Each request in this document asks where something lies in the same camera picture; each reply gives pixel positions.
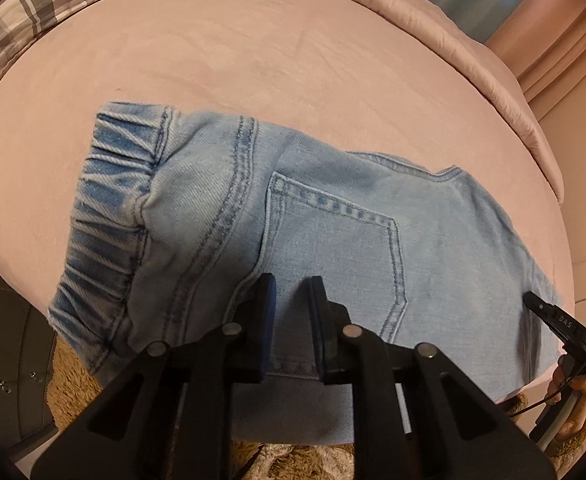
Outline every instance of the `human hand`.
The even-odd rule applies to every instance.
[[[558,367],[553,371],[553,378],[551,382],[548,384],[547,388],[547,395],[548,397],[552,395],[554,392],[558,394],[553,397],[552,399],[548,400],[549,404],[555,404],[556,402],[560,401],[560,388],[564,384],[564,380],[566,379],[564,372],[562,370],[562,363],[564,362],[564,356],[561,355],[560,359],[558,359]],[[562,428],[558,431],[555,439],[558,442],[563,442],[564,440],[570,439],[572,436],[579,433],[584,426],[584,422],[586,420],[586,375],[577,376],[573,381],[570,383],[570,387],[574,390],[577,390],[582,393],[580,399],[576,402],[576,405],[573,408],[573,411],[569,415],[569,418],[566,422],[562,425]]]

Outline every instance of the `gathered denim waistband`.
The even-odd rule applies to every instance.
[[[154,340],[198,339],[263,272],[271,363],[239,385],[236,438],[353,439],[351,391],[317,381],[305,278],[388,342],[437,345],[494,400],[558,358],[522,305],[561,304],[505,211],[460,168],[346,153],[284,126],[159,105],[99,111],[51,325],[108,383]]]

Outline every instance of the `dark cabinet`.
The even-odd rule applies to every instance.
[[[55,335],[0,277],[0,445],[13,460],[56,433],[46,405]]]

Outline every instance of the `bed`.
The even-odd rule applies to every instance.
[[[548,142],[509,69],[426,0],[100,0],[36,36],[0,73],[0,274],[38,310],[62,272],[95,113],[131,101],[460,166],[573,313]]]

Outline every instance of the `black cable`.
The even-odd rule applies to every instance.
[[[524,408],[523,410],[519,410],[519,412],[515,412],[512,415],[509,415],[511,418],[513,418],[514,416],[518,416],[521,415],[522,413],[526,413],[529,410],[532,410],[533,408],[537,408],[539,405],[544,404],[545,402],[547,402],[548,400],[553,399],[553,397],[555,397],[557,394],[562,393],[564,390],[566,390],[566,388],[571,384],[571,382],[582,373],[582,370],[584,370],[584,368],[586,367],[586,359],[585,361],[582,363],[582,366],[580,366],[577,370],[577,372],[569,375],[569,377],[564,380],[564,384],[562,386],[560,386],[560,389],[558,391],[556,391],[554,394],[545,397],[542,400],[539,400],[538,402],[535,402],[534,404],[531,404],[531,406],[528,406],[527,408]]]

